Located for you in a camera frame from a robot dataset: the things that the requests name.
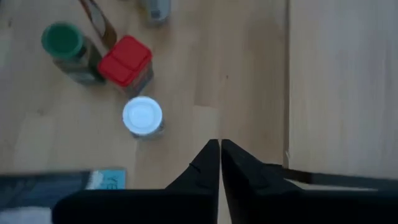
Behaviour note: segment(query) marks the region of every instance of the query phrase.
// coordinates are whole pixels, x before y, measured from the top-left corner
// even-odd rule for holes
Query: brown bottle
[[[88,18],[93,24],[95,31],[102,40],[102,43],[111,49],[116,41],[117,35],[111,23],[102,13],[100,7],[94,2],[94,0],[79,0],[83,8],[85,9]]]

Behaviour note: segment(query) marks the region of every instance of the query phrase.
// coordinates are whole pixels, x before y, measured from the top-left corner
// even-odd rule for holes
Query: green lid
[[[42,45],[55,58],[72,59],[83,47],[83,34],[72,24],[56,22],[44,30]]]

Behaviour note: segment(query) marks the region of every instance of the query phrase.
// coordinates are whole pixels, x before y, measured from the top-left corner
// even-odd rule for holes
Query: white cap
[[[124,125],[134,134],[151,134],[159,128],[162,120],[162,108],[147,96],[131,99],[123,109]]]

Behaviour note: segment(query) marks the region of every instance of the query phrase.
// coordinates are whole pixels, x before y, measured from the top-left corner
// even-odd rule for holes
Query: wooden surface
[[[290,5],[289,167],[398,178],[398,1]]]
[[[128,188],[163,188],[210,138],[282,162],[285,1],[173,0],[169,23],[156,29],[142,24],[135,1],[97,2],[119,38],[153,51],[155,79],[143,94],[160,103],[164,135],[133,139],[121,121],[124,96],[74,83],[42,49],[42,31],[70,21],[105,52],[78,1],[2,0],[1,173],[118,166]],[[220,219],[229,219],[223,192]]]

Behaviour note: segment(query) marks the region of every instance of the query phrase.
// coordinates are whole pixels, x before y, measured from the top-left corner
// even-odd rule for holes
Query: red cap
[[[128,86],[152,60],[150,50],[125,35],[98,64],[99,72],[120,86]]]

